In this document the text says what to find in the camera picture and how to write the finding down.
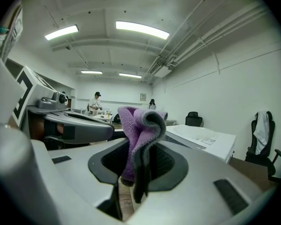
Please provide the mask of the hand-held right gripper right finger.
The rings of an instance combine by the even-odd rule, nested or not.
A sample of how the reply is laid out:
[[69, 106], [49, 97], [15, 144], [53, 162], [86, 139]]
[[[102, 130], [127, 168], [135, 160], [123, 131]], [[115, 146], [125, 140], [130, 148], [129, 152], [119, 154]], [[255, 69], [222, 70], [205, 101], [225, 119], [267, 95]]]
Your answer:
[[129, 225], [219, 225], [239, 224], [214, 182], [227, 180], [248, 203], [262, 191], [235, 168], [207, 152], [162, 141], [166, 152], [174, 152], [188, 165], [186, 176], [169, 191], [150, 191], [129, 218]]

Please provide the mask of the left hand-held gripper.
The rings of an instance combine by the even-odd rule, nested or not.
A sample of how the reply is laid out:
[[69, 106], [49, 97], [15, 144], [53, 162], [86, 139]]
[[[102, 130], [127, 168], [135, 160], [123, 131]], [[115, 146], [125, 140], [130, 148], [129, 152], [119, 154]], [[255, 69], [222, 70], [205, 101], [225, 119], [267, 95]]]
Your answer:
[[45, 136], [46, 139], [63, 143], [93, 143], [106, 141], [112, 137], [114, 127], [105, 121], [68, 111], [68, 108], [58, 110], [38, 108], [37, 102], [41, 98], [52, 98], [53, 93], [58, 91], [28, 66], [22, 68], [16, 81], [23, 89], [23, 94], [20, 95], [12, 116], [23, 132], [32, 131], [34, 117], [44, 116], [45, 121], [63, 125], [63, 134], [49, 132]]

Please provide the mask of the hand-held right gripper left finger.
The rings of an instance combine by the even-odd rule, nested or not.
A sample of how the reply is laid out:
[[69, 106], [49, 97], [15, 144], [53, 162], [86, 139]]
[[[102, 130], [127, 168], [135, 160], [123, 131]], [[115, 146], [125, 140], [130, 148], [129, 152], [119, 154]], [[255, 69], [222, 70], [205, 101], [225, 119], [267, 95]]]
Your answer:
[[129, 141], [119, 138], [95, 145], [50, 151], [58, 172], [88, 204], [122, 220], [118, 180], [126, 166]]

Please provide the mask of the purple cloth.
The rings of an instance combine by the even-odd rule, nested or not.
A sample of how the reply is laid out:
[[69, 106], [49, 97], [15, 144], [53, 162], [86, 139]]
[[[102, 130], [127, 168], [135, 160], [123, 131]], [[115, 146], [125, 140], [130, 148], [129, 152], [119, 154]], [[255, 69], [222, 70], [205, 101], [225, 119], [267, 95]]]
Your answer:
[[121, 180], [124, 185], [134, 187], [133, 198], [136, 203], [141, 203], [142, 197], [148, 195], [150, 149], [164, 138], [168, 113], [126, 106], [120, 107], [118, 114], [129, 140]]

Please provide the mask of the white table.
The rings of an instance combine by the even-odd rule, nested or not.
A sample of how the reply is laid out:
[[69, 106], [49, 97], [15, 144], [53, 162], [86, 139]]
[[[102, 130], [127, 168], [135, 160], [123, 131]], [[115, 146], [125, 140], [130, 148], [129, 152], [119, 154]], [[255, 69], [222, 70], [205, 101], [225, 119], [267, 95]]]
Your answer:
[[97, 120], [102, 120], [102, 121], [105, 121], [107, 123], [112, 123], [112, 115], [110, 114], [98, 114], [96, 116], [93, 116], [92, 118], [93, 119], [97, 119]]

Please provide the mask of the white board on table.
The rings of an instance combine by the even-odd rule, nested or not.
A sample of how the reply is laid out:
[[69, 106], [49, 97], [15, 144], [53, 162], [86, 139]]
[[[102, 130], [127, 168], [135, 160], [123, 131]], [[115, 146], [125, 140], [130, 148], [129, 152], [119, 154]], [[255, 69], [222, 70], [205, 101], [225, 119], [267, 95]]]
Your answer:
[[207, 152], [225, 163], [233, 156], [236, 141], [235, 135], [187, 125], [167, 126], [166, 138], [173, 143]]

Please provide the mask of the black office chair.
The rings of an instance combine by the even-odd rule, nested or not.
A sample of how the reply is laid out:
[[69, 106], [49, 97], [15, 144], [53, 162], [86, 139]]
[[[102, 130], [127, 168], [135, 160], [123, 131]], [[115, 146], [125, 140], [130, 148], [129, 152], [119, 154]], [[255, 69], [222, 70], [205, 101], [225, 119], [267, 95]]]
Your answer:
[[198, 112], [189, 112], [185, 118], [185, 125], [192, 127], [201, 127], [203, 118], [199, 116]]
[[255, 119], [251, 122], [252, 140], [251, 140], [251, 146], [248, 147], [245, 161], [266, 167], [267, 171], [268, 171], [268, 180], [271, 182], [279, 183], [279, 182], [281, 182], [281, 178], [274, 177], [274, 175], [276, 173], [274, 164], [275, 164], [275, 161], [277, 160], [277, 158], [281, 157], [281, 151], [279, 149], [275, 149], [274, 151], [276, 154], [275, 154], [274, 159], [272, 161], [269, 159], [269, 155], [271, 152], [271, 146], [272, 146], [272, 140], [273, 140], [273, 136], [274, 136], [274, 130], [275, 130], [275, 122], [273, 121], [273, 116], [269, 111], [267, 111], [267, 115], [269, 118], [268, 142], [265, 145], [265, 147], [263, 148], [263, 150], [261, 151], [261, 153], [256, 155], [255, 153], [256, 153], [256, 149], [257, 149], [258, 140], [257, 140], [256, 136], [253, 134], [256, 129], [257, 120], [258, 120], [258, 114], [256, 114]]

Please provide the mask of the white garment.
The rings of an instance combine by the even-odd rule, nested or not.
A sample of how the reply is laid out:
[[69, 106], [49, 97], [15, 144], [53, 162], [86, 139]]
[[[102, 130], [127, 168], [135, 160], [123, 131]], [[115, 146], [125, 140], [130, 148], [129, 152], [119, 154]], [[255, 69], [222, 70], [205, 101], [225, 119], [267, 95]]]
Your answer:
[[253, 135], [257, 139], [255, 155], [259, 155], [265, 148], [269, 140], [269, 116], [266, 111], [260, 111], [257, 113], [256, 118], [257, 123]]

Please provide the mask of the white ceiling air conditioner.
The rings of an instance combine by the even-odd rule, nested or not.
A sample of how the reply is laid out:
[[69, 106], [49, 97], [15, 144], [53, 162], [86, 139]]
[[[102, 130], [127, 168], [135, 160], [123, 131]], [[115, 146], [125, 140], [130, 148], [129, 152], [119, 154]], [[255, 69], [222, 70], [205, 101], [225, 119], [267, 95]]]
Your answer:
[[164, 65], [162, 65], [162, 63], [157, 62], [155, 65], [153, 65], [153, 67], [149, 70], [149, 74], [156, 76], [156, 77], [160, 77], [163, 78], [166, 75], [168, 75], [169, 73], [171, 73], [172, 70]]

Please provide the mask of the person's white printed top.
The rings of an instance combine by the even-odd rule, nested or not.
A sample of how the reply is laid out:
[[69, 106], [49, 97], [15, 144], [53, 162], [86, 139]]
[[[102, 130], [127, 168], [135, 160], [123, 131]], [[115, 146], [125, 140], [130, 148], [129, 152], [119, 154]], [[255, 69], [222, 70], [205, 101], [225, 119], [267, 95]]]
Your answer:
[[8, 32], [6, 35], [4, 35], [4, 40], [2, 42], [2, 45], [0, 46], [0, 58], [4, 63], [7, 61], [10, 51], [22, 34], [22, 14], [23, 8], [22, 3], [20, 2], [20, 4], [15, 8], [15, 11], [11, 17]]

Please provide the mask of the white ceiling pipes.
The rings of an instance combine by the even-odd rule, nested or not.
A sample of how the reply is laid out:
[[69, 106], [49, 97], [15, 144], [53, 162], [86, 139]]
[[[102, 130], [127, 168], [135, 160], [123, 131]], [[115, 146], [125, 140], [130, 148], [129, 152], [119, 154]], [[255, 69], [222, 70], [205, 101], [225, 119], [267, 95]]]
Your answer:
[[201, 0], [162, 44], [141, 83], [151, 83], [162, 67], [177, 67], [225, 33], [255, 20], [266, 10], [261, 0]]

